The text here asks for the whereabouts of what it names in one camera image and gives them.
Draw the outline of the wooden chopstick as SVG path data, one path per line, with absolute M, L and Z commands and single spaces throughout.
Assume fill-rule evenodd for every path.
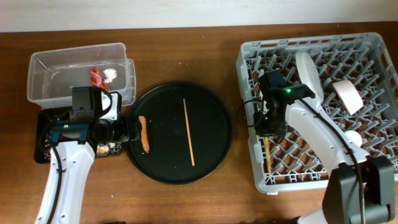
M 191 135 L 190 135 L 190 127 L 189 127 L 189 120 L 188 120 L 188 113 L 187 113 L 187 106 L 186 106 L 185 98 L 183 98 L 183 108 L 184 108 L 185 124 L 186 124 L 186 129 L 187 129 L 188 146 L 189 146 L 189 151 L 190 151 L 191 163 L 192 163 L 192 166 L 195 166 L 195 160 L 194 160 L 194 155 L 193 155 L 192 140 L 191 140 Z
M 272 166 L 271 166 L 271 154 L 270 154 L 270 145 L 269 145 L 269 139 L 268 137 L 264 138 L 264 144 L 265 144 L 265 152 L 266 152 L 266 161 L 267 161 L 267 171 L 268 174 L 272 174 Z

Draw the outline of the red snack wrapper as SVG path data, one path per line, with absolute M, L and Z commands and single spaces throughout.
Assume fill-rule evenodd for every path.
M 102 79 L 102 76 L 97 69 L 97 67 L 93 67 L 90 69 L 90 80 L 93 86 L 103 88 L 106 91 L 110 91 L 109 87 L 105 83 L 105 81 Z

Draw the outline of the pink bowl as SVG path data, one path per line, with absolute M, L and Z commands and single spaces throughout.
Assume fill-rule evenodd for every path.
M 364 106 L 359 92 L 351 81 L 342 80 L 332 85 L 350 115 L 355 114 Z

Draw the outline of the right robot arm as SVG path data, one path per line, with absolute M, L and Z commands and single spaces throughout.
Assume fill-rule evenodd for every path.
M 256 134 L 294 129 L 317 155 L 328 174 L 322 206 L 292 223 L 387 223 L 394 219 L 394 166 L 351 142 L 323 110 L 306 85 L 288 85 L 275 70 L 259 75 L 261 111 L 254 114 Z

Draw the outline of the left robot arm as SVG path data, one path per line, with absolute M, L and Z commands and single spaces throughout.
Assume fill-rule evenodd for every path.
M 130 139 L 118 92 L 74 88 L 72 107 L 51 118 L 37 142 L 46 140 L 49 145 L 50 170 L 36 223 L 79 223 L 98 146 Z

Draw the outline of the light blue plastic cup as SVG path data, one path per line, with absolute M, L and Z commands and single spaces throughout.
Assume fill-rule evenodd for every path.
M 358 132 L 348 130 L 348 131 L 345 131 L 345 135 L 350 139 L 351 142 L 353 142 L 358 147 L 361 147 L 361 145 L 363 143 L 363 139 Z

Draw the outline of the food scraps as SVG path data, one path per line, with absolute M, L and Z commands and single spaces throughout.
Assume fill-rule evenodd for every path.
M 98 146 L 96 150 L 96 157 L 117 156 L 121 153 L 120 142 L 110 142 L 103 146 Z

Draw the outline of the orange carrot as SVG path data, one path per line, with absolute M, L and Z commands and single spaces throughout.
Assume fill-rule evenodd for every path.
M 144 151 L 146 153 L 149 153 L 150 151 L 150 146 L 149 146 L 149 140 L 147 136 L 147 122 L 146 118 L 144 116 L 139 116 L 139 122 L 141 124 L 141 143 Z

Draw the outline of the grey round plate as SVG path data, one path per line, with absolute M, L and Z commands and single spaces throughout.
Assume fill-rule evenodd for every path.
M 323 87 L 312 58 L 306 52 L 297 52 L 295 61 L 301 83 L 306 84 L 314 92 L 316 98 L 322 102 L 324 100 Z

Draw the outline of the white tissue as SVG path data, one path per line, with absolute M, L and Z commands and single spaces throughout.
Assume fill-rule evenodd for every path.
M 118 74 L 117 74 L 117 70 L 113 69 L 113 68 L 107 68 L 103 71 L 103 73 L 105 74 L 105 79 L 104 82 L 105 83 L 111 83 L 114 79 L 117 78 Z

